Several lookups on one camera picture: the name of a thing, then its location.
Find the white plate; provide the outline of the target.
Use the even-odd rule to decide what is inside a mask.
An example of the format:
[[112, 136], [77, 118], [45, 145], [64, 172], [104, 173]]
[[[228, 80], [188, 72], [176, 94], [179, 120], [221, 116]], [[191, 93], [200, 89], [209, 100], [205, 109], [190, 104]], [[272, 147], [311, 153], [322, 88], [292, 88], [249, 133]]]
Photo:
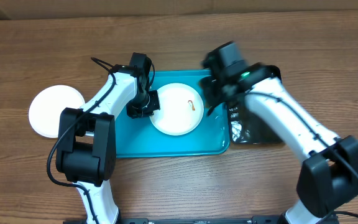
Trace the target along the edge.
[[32, 129], [46, 138], [57, 138], [61, 112], [69, 107], [78, 109], [85, 104], [82, 94], [73, 87], [54, 85], [42, 90], [29, 107]]
[[[160, 132], [181, 136], [190, 133], [201, 122], [204, 115], [204, 103], [200, 94], [191, 86], [182, 83], [170, 83], [158, 90], [160, 110], [154, 111], [150, 120]], [[188, 100], [192, 100], [192, 111]]]

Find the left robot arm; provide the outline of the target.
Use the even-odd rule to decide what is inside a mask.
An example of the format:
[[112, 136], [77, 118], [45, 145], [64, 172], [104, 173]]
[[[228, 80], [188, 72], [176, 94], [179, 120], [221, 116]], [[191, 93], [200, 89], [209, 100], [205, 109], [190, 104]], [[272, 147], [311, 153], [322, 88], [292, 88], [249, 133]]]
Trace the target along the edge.
[[132, 119], [159, 110], [157, 91], [150, 88], [155, 69], [148, 56], [136, 52], [128, 65], [92, 60], [107, 71], [108, 79], [89, 102], [61, 112], [47, 175], [56, 185], [77, 189], [87, 214], [85, 223], [119, 223], [109, 181], [116, 163], [115, 120], [122, 110]]

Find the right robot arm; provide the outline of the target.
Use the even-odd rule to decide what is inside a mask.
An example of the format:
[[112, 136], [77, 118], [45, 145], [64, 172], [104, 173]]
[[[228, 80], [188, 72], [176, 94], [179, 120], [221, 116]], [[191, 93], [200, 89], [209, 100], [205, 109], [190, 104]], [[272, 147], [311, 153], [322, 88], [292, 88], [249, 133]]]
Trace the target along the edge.
[[358, 196], [358, 140], [342, 138], [317, 122], [283, 87], [278, 67], [248, 65], [233, 41], [207, 53], [201, 64], [210, 71], [201, 87], [211, 110], [243, 103], [301, 163], [299, 200], [280, 223], [323, 223]]

